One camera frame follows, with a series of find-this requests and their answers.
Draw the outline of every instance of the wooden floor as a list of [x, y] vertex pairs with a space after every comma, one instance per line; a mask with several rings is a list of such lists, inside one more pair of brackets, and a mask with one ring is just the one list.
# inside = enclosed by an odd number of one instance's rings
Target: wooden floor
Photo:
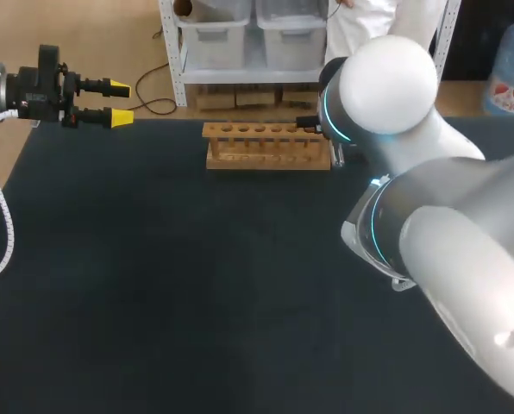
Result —
[[[167, 62], [165, 44], [152, 35], [160, 28], [157, 0], [0, 0], [0, 62], [8, 72], [19, 66], [36, 66], [38, 46], [58, 45], [61, 60], [89, 78], [113, 78], [134, 86], [147, 70]], [[437, 106], [443, 115], [478, 115], [481, 83], [445, 83]], [[162, 70], [141, 85], [147, 100], [173, 97], [171, 79]], [[128, 108], [138, 104], [129, 100], [104, 98], [85, 93], [78, 106]], [[166, 103], [155, 106], [167, 110]], [[179, 108], [170, 117], [218, 118], [263, 121], [293, 119], [297, 109], [229, 110], [200, 113]], [[154, 117], [145, 110], [138, 118]], [[11, 120], [0, 125], [0, 180], [3, 183], [16, 162], [28, 136], [28, 122]]]

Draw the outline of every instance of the white lab coat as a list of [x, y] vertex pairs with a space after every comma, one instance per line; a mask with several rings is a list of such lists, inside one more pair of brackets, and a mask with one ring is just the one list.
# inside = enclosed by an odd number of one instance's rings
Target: white lab coat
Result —
[[354, 0], [350, 9], [329, 0], [326, 59], [351, 56], [370, 39], [401, 35], [425, 49], [433, 39], [447, 0]]

